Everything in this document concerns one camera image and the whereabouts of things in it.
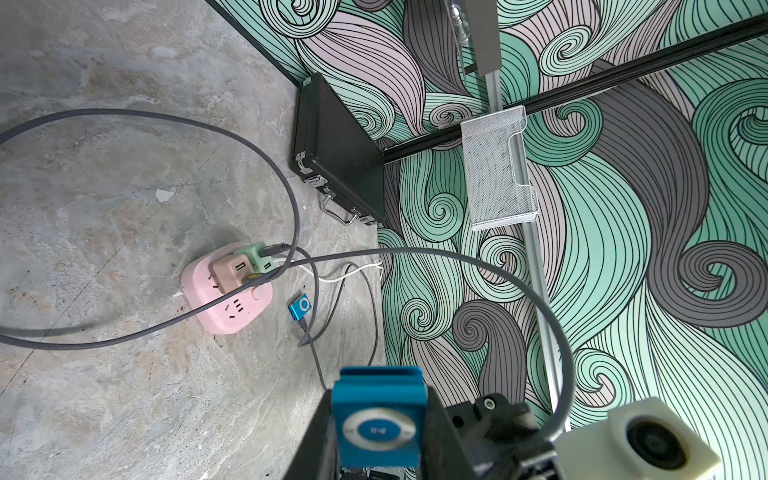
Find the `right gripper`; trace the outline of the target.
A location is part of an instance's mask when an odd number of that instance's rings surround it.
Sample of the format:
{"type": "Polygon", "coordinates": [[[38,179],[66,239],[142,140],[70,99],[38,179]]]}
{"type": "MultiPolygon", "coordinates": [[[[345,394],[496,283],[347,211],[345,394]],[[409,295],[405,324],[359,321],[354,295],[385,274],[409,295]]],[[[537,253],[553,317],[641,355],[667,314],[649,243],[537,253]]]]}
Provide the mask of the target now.
{"type": "Polygon", "coordinates": [[[446,409],[467,460],[480,479],[553,479],[555,451],[550,443],[529,446],[539,431],[525,403],[494,393],[446,409]]]}

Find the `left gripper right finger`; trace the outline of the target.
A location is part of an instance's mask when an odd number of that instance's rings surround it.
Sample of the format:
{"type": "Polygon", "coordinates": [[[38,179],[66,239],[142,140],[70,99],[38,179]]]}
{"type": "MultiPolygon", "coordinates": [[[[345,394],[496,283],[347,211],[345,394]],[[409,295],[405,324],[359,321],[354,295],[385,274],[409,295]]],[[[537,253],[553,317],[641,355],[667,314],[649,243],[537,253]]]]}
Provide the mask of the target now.
{"type": "Polygon", "coordinates": [[[438,398],[430,398],[421,441],[420,479],[476,479],[453,424],[438,398]]]}

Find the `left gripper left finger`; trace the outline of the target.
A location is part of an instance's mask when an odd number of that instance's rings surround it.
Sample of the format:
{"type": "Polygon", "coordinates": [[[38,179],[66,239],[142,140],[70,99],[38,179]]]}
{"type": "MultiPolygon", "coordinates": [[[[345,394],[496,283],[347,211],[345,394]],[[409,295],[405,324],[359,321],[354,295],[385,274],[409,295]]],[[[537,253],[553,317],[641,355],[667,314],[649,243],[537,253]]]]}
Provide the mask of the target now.
{"type": "Polygon", "coordinates": [[[336,427],[332,392],[326,391],[307,427],[284,480],[332,480],[336,478],[336,427]]]}

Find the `blue mp3 player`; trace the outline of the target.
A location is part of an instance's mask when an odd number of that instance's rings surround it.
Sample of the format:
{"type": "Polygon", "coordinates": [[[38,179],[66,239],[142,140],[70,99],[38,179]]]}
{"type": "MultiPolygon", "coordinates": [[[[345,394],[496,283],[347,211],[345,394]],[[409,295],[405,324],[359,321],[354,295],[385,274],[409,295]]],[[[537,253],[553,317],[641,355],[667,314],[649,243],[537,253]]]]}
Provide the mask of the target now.
{"type": "Polygon", "coordinates": [[[288,304],[289,314],[296,322],[303,320],[312,308],[312,303],[305,293],[298,295],[288,304]]]}
{"type": "Polygon", "coordinates": [[[343,368],[331,396],[341,466],[418,467],[427,407],[418,367],[343,368]]]}

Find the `green charger adapter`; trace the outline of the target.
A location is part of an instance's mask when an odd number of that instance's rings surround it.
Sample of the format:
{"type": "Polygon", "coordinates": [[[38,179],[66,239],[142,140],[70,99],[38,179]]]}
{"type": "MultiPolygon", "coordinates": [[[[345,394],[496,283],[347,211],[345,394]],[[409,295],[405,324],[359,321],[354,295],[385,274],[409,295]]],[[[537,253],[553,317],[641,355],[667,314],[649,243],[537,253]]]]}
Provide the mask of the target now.
{"type": "Polygon", "coordinates": [[[257,274],[266,274],[273,271],[277,265],[273,258],[264,253],[266,244],[263,242],[250,244],[233,251],[234,256],[245,255],[257,274]]]}

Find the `pink charger adapter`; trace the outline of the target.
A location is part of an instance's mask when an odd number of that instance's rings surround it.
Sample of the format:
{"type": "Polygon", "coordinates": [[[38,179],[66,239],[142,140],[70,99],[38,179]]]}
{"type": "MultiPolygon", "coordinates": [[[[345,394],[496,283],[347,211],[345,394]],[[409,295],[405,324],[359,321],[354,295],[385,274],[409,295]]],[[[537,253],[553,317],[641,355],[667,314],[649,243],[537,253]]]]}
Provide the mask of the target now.
{"type": "Polygon", "coordinates": [[[210,271],[219,290],[226,294],[243,285],[254,273],[252,264],[245,254],[226,255],[210,265],[210,271]]]}

